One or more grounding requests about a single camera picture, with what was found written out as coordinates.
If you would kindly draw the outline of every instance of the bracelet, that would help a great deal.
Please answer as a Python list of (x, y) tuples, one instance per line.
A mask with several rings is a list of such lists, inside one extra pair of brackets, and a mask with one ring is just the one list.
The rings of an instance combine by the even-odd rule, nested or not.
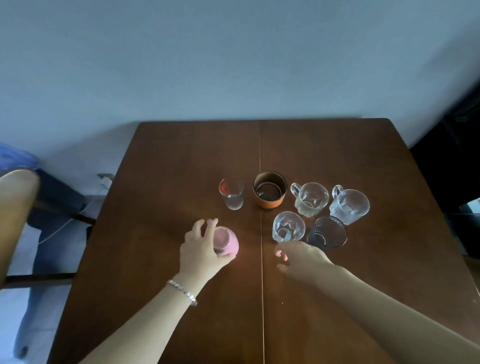
[(171, 280), (169, 279), (167, 281), (167, 284), (175, 287), (177, 290), (180, 290), (182, 293), (184, 293), (188, 298), (191, 299), (192, 303), (190, 304), (190, 306), (196, 306), (197, 305), (197, 300), (195, 298), (195, 296), (193, 294), (191, 294), (190, 292), (186, 291), (185, 288), (181, 285), (179, 285), (177, 282), (175, 282), (174, 280)]

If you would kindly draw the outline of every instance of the left hand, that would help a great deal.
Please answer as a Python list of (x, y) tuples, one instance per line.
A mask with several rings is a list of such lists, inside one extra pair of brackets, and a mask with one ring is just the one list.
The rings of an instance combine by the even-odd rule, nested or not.
[(208, 220), (205, 235), (200, 228), (205, 220), (198, 220), (185, 234), (180, 247), (180, 274), (203, 280), (205, 283), (235, 257), (233, 254), (217, 256), (213, 250), (213, 235), (218, 219)]

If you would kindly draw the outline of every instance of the glass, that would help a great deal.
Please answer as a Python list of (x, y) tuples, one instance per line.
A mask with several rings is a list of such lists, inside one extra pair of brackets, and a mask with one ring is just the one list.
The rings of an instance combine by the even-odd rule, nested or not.
[(336, 217), (345, 225), (360, 219), (370, 210), (367, 196), (357, 190), (344, 190), (339, 184), (333, 188), (334, 198), (330, 205), (330, 215)]
[(284, 211), (273, 220), (273, 238), (281, 242), (300, 240), (305, 234), (305, 223), (295, 212)]
[(225, 178), (218, 185), (218, 190), (230, 210), (238, 210), (243, 206), (243, 182), (238, 178)]
[(307, 244), (320, 249), (338, 248), (347, 241), (347, 228), (333, 216), (322, 216), (312, 225), (307, 235)]
[(292, 183), (290, 190), (296, 197), (295, 208), (299, 214), (308, 218), (317, 215), (330, 199), (327, 189), (315, 182), (306, 183), (303, 186)]

